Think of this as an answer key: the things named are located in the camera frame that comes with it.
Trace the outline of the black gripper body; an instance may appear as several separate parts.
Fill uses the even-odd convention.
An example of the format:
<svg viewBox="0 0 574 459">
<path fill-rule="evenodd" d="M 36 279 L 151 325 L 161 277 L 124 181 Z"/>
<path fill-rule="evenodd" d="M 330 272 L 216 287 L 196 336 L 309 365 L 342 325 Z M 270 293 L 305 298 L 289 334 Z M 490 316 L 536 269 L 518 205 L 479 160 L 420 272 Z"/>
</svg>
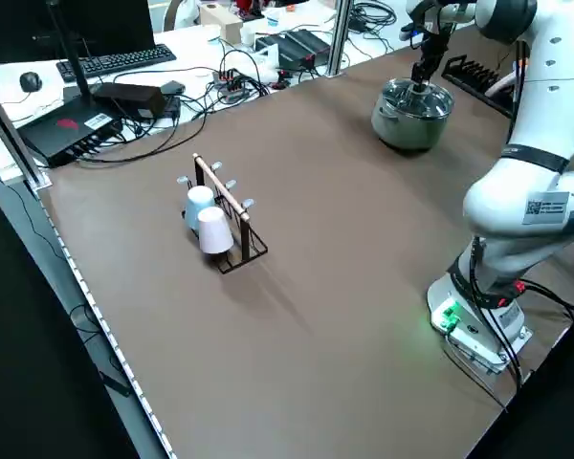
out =
<svg viewBox="0 0 574 459">
<path fill-rule="evenodd" d="M 453 24 L 441 22 L 439 27 L 424 25 L 419 28 L 419 32 L 422 34 L 419 63 L 421 65 L 438 65 L 448 50 L 448 44 L 453 33 Z"/>
</svg>

